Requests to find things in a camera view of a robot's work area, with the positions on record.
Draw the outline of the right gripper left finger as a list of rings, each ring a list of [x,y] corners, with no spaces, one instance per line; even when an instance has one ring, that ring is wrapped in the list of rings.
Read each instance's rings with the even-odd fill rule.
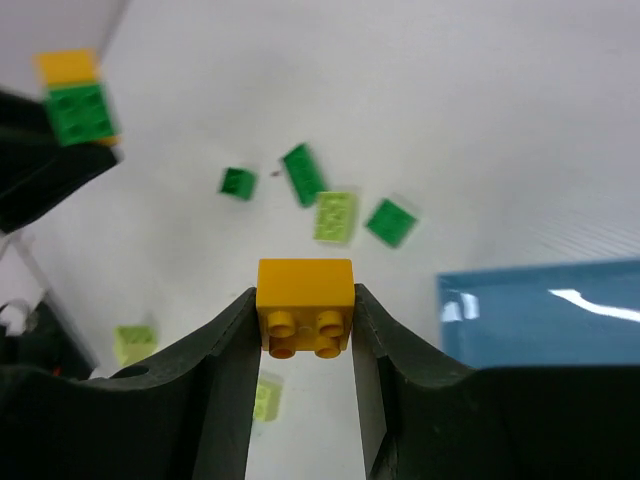
[[[254,289],[109,378],[1,370],[5,479],[241,479],[260,334]]]

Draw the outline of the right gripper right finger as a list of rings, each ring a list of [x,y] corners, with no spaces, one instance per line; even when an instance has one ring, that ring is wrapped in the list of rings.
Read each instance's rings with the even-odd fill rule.
[[[355,288],[352,352],[369,479],[635,479],[635,366],[473,369]]]

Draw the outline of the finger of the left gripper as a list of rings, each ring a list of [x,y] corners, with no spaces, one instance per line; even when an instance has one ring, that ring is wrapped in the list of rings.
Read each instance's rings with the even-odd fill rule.
[[[58,144],[42,103],[1,93],[1,231],[38,220],[119,163],[104,145]]]

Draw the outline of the orange and green lego stack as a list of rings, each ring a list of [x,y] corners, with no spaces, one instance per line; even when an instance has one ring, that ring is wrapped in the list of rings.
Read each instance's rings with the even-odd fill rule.
[[[91,48],[34,55],[45,93],[45,109],[58,143],[64,147],[119,142],[119,127]]]

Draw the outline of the orange square lego brick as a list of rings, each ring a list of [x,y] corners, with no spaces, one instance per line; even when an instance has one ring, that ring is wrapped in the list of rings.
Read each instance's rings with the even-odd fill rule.
[[[348,344],[355,308],[349,259],[262,259],[256,310],[262,349],[276,359],[333,359]]]

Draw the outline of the small green lego brick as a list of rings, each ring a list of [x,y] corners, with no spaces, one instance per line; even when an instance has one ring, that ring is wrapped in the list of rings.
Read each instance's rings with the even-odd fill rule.
[[[251,170],[229,167],[224,170],[218,192],[249,201],[253,197],[257,179],[257,174]]]

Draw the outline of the long green lego brick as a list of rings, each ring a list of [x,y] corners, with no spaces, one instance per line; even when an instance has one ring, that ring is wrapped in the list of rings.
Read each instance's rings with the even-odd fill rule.
[[[328,184],[308,144],[295,146],[282,157],[282,164],[302,207],[310,207],[319,193],[328,190]]]

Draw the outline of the lime lego brick centre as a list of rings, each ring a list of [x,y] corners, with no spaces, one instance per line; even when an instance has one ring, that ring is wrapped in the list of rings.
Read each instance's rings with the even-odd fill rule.
[[[267,423],[277,419],[284,380],[278,375],[262,372],[258,376],[253,419]]]

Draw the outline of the pale yellow lego brick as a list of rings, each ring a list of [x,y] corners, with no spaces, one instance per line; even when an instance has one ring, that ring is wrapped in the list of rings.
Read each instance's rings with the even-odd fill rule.
[[[151,326],[120,325],[114,329],[113,351],[122,367],[150,357],[157,346],[157,335]]]

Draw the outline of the blue container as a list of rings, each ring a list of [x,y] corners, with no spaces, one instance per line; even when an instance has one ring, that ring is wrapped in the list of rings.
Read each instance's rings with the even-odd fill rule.
[[[636,365],[636,259],[440,274],[442,349],[475,368]]]

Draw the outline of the green lego brick studs up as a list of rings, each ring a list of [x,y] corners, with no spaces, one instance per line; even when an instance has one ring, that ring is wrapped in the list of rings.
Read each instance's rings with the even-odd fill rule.
[[[377,240],[391,249],[400,248],[416,228],[420,210],[398,196],[382,197],[366,216],[364,227]]]

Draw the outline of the lime lego brick upside down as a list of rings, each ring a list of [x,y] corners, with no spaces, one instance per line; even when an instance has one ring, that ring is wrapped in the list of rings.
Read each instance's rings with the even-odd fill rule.
[[[324,191],[316,195],[313,239],[347,245],[354,234],[358,196],[352,191]]]

